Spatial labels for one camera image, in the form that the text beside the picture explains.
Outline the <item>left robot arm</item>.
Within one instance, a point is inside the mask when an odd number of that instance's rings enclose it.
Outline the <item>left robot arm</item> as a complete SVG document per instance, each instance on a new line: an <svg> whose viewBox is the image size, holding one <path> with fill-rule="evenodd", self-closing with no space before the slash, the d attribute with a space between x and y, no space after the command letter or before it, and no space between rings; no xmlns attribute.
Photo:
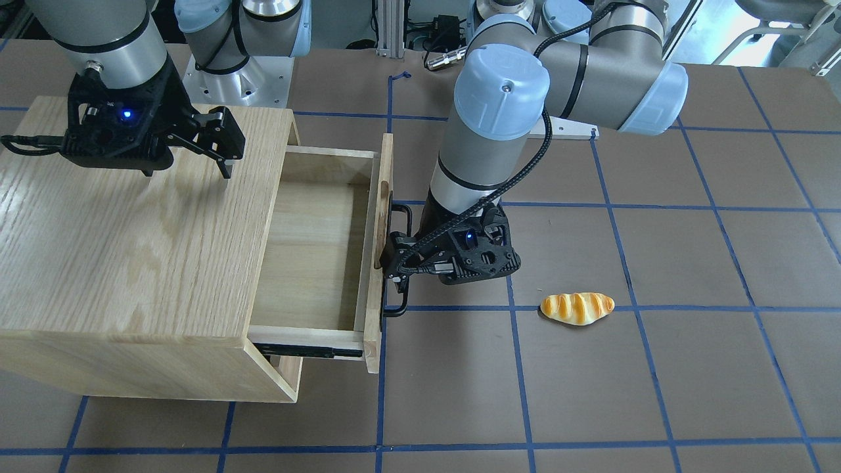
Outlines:
<svg viewBox="0 0 841 473"><path fill-rule="evenodd" d="M420 227L391 233L380 258L398 294L414 275L455 285L520 269L499 201L544 157L553 117L640 135L672 125L689 78L663 57L668 8L597 1L588 21L549 37L516 13L474 16Z"/></svg>

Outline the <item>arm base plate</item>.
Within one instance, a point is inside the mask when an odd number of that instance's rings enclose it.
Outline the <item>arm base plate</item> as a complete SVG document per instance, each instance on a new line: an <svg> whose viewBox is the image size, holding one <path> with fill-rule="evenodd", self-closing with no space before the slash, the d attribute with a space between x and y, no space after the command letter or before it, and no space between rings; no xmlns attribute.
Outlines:
<svg viewBox="0 0 841 473"><path fill-rule="evenodd" d="M253 56L227 75L199 72L187 63L183 84L195 104L286 108L294 69L292 57Z"/></svg>
<svg viewBox="0 0 841 473"><path fill-rule="evenodd" d="M543 120L538 120L528 133L528 138L544 139L545 129ZM551 133L553 140L591 140L600 138L600 129L596 125L558 117L551 117Z"/></svg>

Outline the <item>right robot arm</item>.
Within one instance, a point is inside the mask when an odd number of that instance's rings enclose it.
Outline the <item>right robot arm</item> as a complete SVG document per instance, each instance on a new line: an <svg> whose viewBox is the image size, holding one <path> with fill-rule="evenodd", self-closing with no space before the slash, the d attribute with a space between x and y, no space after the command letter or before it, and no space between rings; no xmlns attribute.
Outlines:
<svg viewBox="0 0 841 473"><path fill-rule="evenodd" d="M193 56L192 105L147 1L29 1L75 76L59 137L3 137L23 156L59 154L82 168L151 176L171 167L172 148L207 156L224 179L244 158L246 138L232 105L267 104L273 87L258 58L305 56L309 1L174 1L175 23Z"/></svg>

